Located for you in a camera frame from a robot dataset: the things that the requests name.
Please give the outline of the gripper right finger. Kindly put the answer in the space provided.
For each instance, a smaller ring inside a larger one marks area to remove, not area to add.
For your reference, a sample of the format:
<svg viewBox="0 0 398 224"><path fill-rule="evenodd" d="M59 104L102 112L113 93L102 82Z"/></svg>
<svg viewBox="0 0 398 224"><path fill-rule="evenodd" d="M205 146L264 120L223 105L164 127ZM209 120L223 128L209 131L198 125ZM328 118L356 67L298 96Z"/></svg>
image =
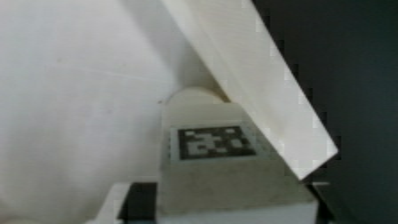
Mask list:
<svg viewBox="0 0 398 224"><path fill-rule="evenodd" d="M317 224L340 224L331 183L312 182L308 188L319 200Z"/></svg>

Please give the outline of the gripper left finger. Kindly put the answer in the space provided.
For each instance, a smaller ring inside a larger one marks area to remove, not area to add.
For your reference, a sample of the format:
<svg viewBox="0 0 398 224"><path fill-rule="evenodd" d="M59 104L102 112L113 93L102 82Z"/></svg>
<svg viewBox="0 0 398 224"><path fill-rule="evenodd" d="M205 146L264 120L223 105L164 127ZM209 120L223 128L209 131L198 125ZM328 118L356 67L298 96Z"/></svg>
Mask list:
<svg viewBox="0 0 398 224"><path fill-rule="evenodd" d="M157 183L118 183L88 224L157 224Z"/></svg>

